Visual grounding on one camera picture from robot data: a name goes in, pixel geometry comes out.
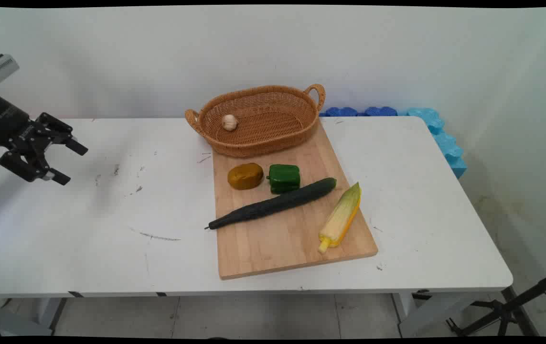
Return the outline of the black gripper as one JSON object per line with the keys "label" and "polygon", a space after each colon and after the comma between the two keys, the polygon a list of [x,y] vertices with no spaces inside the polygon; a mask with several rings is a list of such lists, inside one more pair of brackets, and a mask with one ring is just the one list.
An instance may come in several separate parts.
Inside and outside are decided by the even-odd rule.
{"label": "black gripper", "polygon": [[48,164],[44,157],[45,144],[35,143],[35,137],[65,145],[79,155],[88,151],[78,143],[70,125],[45,112],[31,119],[28,113],[0,96],[0,147],[7,150],[0,157],[0,166],[27,182],[42,179],[60,185],[69,183],[69,176]]}

